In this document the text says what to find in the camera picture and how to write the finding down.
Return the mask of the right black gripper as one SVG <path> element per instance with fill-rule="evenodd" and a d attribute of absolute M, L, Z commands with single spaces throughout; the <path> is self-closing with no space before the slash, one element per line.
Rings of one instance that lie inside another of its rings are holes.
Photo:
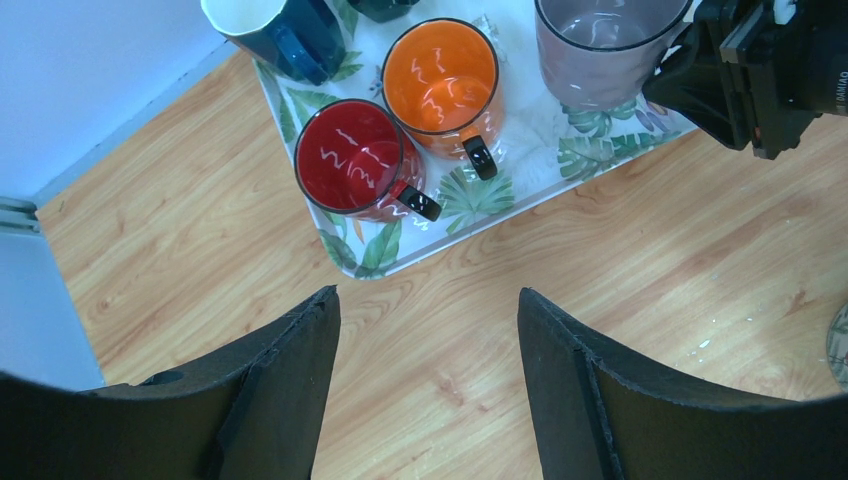
<path fill-rule="evenodd" d="M 847 114 L 844 1 L 704 1 L 644 87 L 723 146 L 774 160 Z"/>

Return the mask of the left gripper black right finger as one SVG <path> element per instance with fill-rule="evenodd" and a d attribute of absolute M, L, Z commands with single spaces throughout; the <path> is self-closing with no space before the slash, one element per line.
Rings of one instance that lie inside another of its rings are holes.
<path fill-rule="evenodd" d="M 517 328 L 547 479 L 843 479 L 847 398 L 791 401 L 663 365 L 539 292 Z"/>

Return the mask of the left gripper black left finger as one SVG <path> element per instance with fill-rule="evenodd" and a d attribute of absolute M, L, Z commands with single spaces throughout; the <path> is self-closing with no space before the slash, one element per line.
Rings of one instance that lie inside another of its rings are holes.
<path fill-rule="evenodd" d="M 137 384 L 1 377 L 5 479 L 308 479 L 341 329 L 326 286 L 267 325 Z"/>

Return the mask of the mauve mug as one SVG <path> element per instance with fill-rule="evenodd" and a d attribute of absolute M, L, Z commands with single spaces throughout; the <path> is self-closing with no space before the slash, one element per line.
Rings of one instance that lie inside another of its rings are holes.
<path fill-rule="evenodd" d="M 691 1 L 534 3 L 543 81 L 563 105 L 608 110 L 635 98 L 686 27 Z"/>

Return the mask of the cream cat pattern mug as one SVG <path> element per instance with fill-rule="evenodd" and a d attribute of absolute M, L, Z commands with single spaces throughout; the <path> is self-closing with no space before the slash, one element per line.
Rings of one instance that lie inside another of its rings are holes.
<path fill-rule="evenodd" d="M 839 387 L 847 391 L 847 311 L 845 303 L 834 316 L 827 333 L 827 364 Z"/>

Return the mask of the orange mug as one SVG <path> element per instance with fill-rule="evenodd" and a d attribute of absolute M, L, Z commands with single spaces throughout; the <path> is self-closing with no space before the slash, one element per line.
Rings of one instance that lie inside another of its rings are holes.
<path fill-rule="evenodd" d="M 498 174 L 500 65 L 482 31 L 455 18 L 423 21 L 391 45 L 381 80 L 390 115 L 428 153 L 467 161 L 482 180 Z"/>

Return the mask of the red mug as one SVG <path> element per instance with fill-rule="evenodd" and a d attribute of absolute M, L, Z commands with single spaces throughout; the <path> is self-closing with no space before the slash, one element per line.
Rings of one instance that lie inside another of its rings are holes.
<path fill-rule="evenodd" d="M 392 223 L 436 221 L 442 206 L 425 193 L 426 165 L 404 130 L 378 104 L 333 102 L 307 122 L 294 153 L 301 191 L 319 209 Z"/>

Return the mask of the blue mug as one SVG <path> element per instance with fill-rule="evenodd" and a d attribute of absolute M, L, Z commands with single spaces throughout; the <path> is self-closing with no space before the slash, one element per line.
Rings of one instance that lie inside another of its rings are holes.
<path fill-rule="evenodd" d="M 345 42 L 325 1 L 202 0 L 200 6 L 217 32 L 279 75 L 321 85 L 342 66 Z"/>

